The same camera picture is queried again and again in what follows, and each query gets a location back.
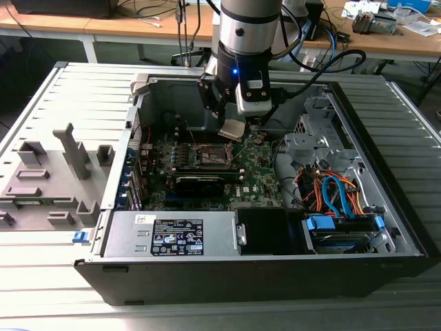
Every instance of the metal bracket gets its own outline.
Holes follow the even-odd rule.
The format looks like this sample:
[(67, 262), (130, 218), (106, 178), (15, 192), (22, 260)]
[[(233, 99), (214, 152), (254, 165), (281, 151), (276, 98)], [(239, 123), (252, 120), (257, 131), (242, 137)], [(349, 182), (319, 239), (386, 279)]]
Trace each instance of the metal bracket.
[(394, 253), (396, 251), (395, 244), (386, 228), (377, 234), (370, 243), (370, 246), (375, 248), (379, 253)]
[(327, 97), (308, 98), (304, 106), (309, 119), (312, 121), (316, 119), (331, 119), (336, 112)]
[(236, 238), (239, 246), (247, 245), (247, 233), (244, 224), (236, 224)]
[(130, 82), (130, 91), (133, 96), (140, 95), (149, 90), (149, 85), (152, 83), (149, 81), (149, 74), (138, 73), (134, 74), (134, 78)]

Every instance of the green circuit board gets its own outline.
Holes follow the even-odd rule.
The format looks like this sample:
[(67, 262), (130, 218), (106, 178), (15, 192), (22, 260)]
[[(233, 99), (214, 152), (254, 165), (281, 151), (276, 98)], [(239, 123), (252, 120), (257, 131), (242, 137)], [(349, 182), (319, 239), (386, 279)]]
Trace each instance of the green circuit board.
[[(182, 199), (170, 189), (173, 165), (170, 161), (172, 141), (154, 143), (158, 151), (156, 172), (147, 175), (149, 201), (146, 210), (235, 210), (239, 207), (280, 207), (282, 197), (271, 167), (270, 142), (263, 135), (252, 134), (243, 143), (233, 143), (232, 165), (243, 176), (241, 183), (226, 183), (222, 197)], [(194, 165), (190, 152), (188, 163)]]

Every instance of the blue latch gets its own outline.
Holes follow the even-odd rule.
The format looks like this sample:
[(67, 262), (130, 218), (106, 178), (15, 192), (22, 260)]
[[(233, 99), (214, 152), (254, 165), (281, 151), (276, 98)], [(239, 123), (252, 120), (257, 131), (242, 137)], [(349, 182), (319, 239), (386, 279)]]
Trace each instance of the blue latch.
[(378, 225), (378, 228), (381, 230), (383, 229), (386, 225), (384, 224), (383, 218), (381, 216), (376, 216), (375, 217), (375, 222)]
[(335, 230), (336, 225), (330, 216), (312, 215), (306, 220), (308, 230)]
[(89, 233), (86, 231), (76, 231), (72, 238), (73, 243), (88, 243)]

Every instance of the warning label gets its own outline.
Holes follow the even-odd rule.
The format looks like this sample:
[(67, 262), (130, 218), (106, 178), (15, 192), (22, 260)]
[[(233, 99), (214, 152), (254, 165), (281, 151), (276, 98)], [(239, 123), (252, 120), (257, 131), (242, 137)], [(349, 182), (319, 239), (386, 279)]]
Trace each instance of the warning label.
[(155, 219), (152, 255), (203, 255), (202, 219)]

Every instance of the motherboard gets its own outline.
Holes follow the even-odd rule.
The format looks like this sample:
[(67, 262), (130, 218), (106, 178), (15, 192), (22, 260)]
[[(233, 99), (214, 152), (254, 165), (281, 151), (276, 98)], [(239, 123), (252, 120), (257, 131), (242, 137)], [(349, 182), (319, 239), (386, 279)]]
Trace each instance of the motherboard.
[(145, 210), (235, 210), (280, 207), (271, 143), (263, 134), (243, 142), (158, 139), (146, 152)]

